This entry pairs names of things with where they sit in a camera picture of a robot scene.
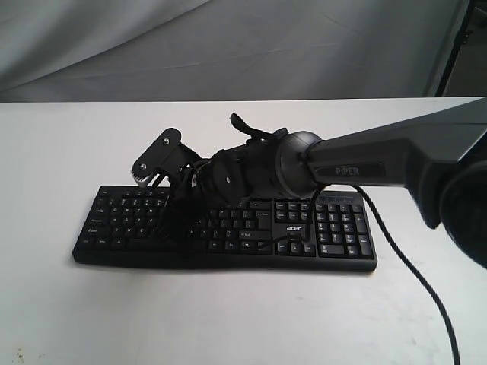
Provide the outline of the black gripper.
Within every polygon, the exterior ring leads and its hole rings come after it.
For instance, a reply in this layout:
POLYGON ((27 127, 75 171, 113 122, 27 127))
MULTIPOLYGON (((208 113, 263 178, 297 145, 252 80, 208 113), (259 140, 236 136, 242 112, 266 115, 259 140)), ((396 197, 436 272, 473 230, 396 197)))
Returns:
POLYGON ((236 206, 246 198, 277 198, 279 140, 249 139, 235 148, 220 150, 209 159, 187 163, 170 181, 154 238, 179 239, 198 219, 198 204, 236 206))

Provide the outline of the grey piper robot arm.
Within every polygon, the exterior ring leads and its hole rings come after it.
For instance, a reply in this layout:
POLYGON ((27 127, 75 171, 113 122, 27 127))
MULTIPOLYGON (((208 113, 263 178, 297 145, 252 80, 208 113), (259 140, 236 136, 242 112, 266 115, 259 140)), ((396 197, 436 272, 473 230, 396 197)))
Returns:
POLYGON ((208 159, 162 146, 157 169, 173 202, 196 210, 245 198, 308 198, 329 185, 406 189, 425 224, 443 226, 486 264, 486 101, 324 140, 312 132, 251 132, 208 159))

